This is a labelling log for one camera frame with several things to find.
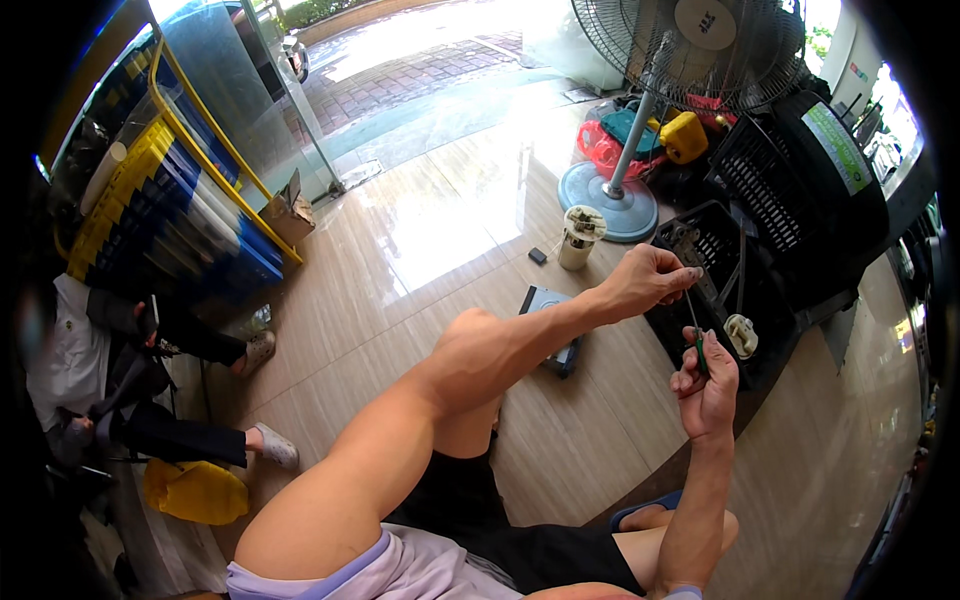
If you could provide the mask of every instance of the person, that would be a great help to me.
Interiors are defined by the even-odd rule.
[[[274,334],[263,331],[243,342],[214,331],[171,300],[156,302],[158,327],[145,332],[143,301],[91,289],[67,274],[26,286],[17,308],[18,340],[27,392],[54,457],[76,466],[94,441],[95,421],[109,416],[111,440],[115,436],[130,450],[170,463],[222,460],[245,468],[252,450],[296,468],[296,447],[262,422],[237,431],[177,420],[152,402],[170,384],[152,356],[188,352],[242,377],[273,355]],[[137,362],[143,371],[133,377]],[[123,383],[128,375],[132,385]],[[119,402],[106,406],[114,393]]]
[[[587,600],[700,597],[736,537],[725,511],[736,364],[711,331],[670,379],[691,456],[679,506],[609,529],[510,525],[490,467],[500,398],[551,351],[681,300],[702,271],[640,244],[599,286],[500,320],[460,315],[433,352],[364,407],[327,456],[252,520],[228,567],[233,600]],[[693,328],[684,330],[693,341]]]

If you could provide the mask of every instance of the hand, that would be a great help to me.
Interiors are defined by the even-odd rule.
[[[684,327],[684,337],[694,344],[693,327]],[[691,441],[714,433],[731,434],[736,411],[740,372],[713,330],[704,334],[704,357],[707,374],[700,372],[700,358],[694,347],[684,352],[684,367],[670,377],[670,389],[677,395],[680,419]]]
[[[93,428],[93,421],[87,417],[74,417],[73,422],[76,423],[83,431],[89,431]]]
[[[138,302],[136,306],[133,308],[133,317],[135,319],[139,319],[140,315],[143,314],[143,309],[146,306],[147,305],[144,304],[143,302]],[[147,348],[153,348],[155,343],[156,343],[156,331],[150,334],[150,337],[147,338],[147,341],[144,342],[143,345],[146,346]]]
[[[700,267],[685,267],[677,255],[649,244],[637,244],[597,286],[609,302],[608,323],[641,315],[655,304],[671,304],[703,275]]]

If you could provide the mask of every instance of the yellow plastic bag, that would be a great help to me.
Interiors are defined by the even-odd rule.
[[[207,525],[232,523],[250,510],[247,486],[206,461],[171,465],[150,459],[143,495],[153,509]]]

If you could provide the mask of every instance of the fan pole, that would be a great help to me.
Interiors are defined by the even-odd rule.
[[[623,145],[623,153],[616,162],[616,169],[613,171],[613,177],[601,187],[604,194],[607,194],[615,200],[623,198],[623,178],[627,175],[627,167],[636,153],[636,146],[640,143],[643,136],[643,130],[647,127],[647,120],[654,113],[654,102],[656,98],[650,92],[643,92],[640,97],[640,106],[636,108],[636,118],[634,124],[630,127],[630,133],[627,135],[627,143]]]

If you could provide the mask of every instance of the black shorts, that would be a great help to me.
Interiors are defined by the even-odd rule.
[[[456,541],[499,566],[524,595],[585,582],[646,594],[609,529],[512,526],[493,480],[490,453],[457,459],[434,452],[417,486],[384,522]]]

